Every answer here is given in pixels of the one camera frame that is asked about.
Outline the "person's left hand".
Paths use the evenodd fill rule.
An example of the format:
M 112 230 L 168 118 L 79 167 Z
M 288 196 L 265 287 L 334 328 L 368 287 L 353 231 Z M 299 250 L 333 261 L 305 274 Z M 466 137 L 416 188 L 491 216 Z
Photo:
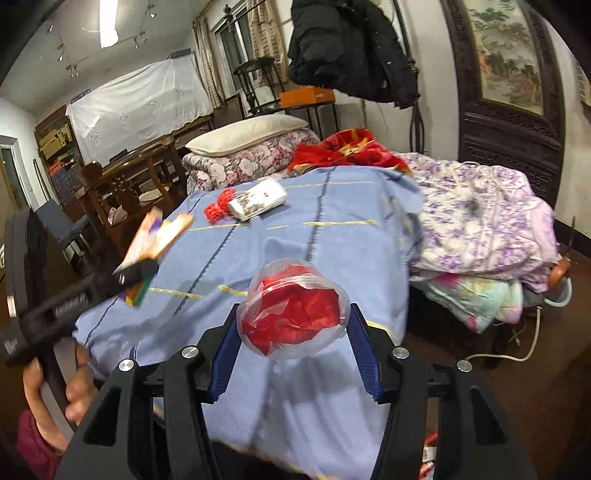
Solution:
M 65 427 L 78 426 L 98 394 L 90 368 L 90 356 L 83 345 L 75 348 L 77 369 L 66 386 L 58 381 L 58 394 L 54 395 L 44 378 L 45 362 L 34 358 L 23 369 L 23 388 L 36 428 L 51 450 L 63 455 L 71 435 L 65 435 Z

